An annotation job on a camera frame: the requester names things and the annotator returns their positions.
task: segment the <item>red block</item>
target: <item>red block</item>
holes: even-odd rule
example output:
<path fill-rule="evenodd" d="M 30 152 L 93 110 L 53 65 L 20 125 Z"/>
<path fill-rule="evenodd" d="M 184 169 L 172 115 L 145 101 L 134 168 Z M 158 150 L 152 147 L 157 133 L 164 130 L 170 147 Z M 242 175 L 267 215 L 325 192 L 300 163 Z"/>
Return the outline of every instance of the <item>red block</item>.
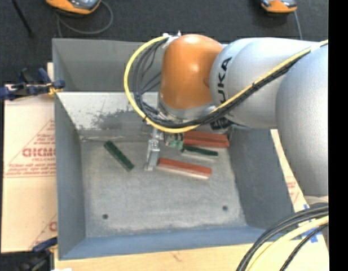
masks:
<path fill-rule="evenodd" d="M 180 172 L 180 174 L 190 177 L 208 179 L 212 175 L 211 168 L 166 158 L 159 158 L 157 166 L 169 171 Z"/>

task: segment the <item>wooden block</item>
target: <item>wooden block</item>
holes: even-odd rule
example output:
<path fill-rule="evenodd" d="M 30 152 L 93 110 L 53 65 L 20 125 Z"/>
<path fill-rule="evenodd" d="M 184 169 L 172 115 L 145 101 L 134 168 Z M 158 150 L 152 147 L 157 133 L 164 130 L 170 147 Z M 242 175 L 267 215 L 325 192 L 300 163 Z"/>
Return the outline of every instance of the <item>wooden block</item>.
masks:
<path fill-rule="evenodd" d="M 166 158 L 159 158 L 157 167 L 166 169 L 168 171 L 178 172 L 185 176 L 202 178 L 205 180 L 207 180 L 212 175 L 211 168 Z"/>
<path fill-rule="evenodd" d="M 207 138 L 212 139 L 215 141 L 222 141 L 226 142 L 228 141 L 228 137 L 225 134 L 219 134 L 219 133 L 205 133 L 205 132 L 198 132 L 197 130 L 190 130 L 189 132 L 184 133 L 184 137 L 187 138 Z"/>
<path fill-rule="evenodd" d="M 190 131 L 184 133 L 184 145 L 228 148 L 230 143 L 225 134 Z"/>

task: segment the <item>black cable on floor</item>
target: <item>black cable on floor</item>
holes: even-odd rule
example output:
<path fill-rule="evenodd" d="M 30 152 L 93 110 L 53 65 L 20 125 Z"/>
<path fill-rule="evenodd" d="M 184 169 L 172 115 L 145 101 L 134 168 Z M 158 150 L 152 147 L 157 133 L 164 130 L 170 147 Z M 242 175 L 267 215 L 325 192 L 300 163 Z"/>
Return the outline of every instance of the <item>black cable on floor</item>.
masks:
<path fill-rule="evenodd" d="M 57 28 L 58 28 L 58 32 L 59 32 L 59 37 L 63 37 L 62 31 L 61 31 L 61 24 L 63 24 L 65 27 L 67 27 L 68 29 L 70 29 L 76 33 L 84 34 L 84 35 L 97 35 L 97 34 L 100 34 L 100 33 L 103 33 L 104 31 L 106 31 L 113 23 L 113 12 L 112 12 L 112 9 L 110 8 L 109 4 L 107 4 L 105 1 L 101 1 L 101 3 L 103 5 L 105 5 L 105 7 L 107 8 L 107 10 L 110 14 L 110 18 L 109 18 L 109 22 L 107 23 L 107 25 L 105 27 L 98 29 L 98 30 L 95 30 L 95 31 L 82 31 L 82 30 L 79 30 L 79 29 L 76 29 L 76 28 L 70 26 L 60 17 L 59 12 L 56 11 Z"/>

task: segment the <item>dark floor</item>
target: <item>dark floor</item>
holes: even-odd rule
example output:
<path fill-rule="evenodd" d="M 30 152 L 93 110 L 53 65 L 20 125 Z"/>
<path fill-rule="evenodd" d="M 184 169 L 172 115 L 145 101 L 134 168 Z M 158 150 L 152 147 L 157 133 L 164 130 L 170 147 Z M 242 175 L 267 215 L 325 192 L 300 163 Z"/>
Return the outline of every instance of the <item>dark floor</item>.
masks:
<path fill-rule="evenodd" d="M 164 32 L 201 33 L 220 42 L 243 37 L 299 39 L 294 15 L 267 16 L 253 0 L 104 0 L 113 11 L 113 24 L 96 36 L 77 34 L 62 27 L 64 37 L 124 41 L 148 41 Z M 328 38 L 329 0 L 296 0 L 304 40 Z M 36 71 L 52 58 L 51 39 L 58 36 L 55 12 L 44 0 L 17 0 L 35 38 L 29 38 L 10 0 L 0 0 L 0 86 L 16 81 L 27 67 Z M 101 5 L 81 19 L 65 19 L 81 30 L 106 25 L 109 12 Z M 0 215 L 2 196 L 3 109 L 0 103 Z M 30 254 L 0 254 L 0 271 L 12 270 Z"/>

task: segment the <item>green block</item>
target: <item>green block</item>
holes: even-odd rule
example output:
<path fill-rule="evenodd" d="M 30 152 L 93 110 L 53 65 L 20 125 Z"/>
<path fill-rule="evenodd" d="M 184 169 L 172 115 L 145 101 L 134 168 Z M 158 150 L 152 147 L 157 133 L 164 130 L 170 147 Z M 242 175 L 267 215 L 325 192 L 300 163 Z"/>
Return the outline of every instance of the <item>green block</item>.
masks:
<path fill-rule="evenodd" d="M 106 141 L 104 144 L 106 150 L 127 170 L 131 171 L 134 164 L 113 144 L 112 141 Z"/>

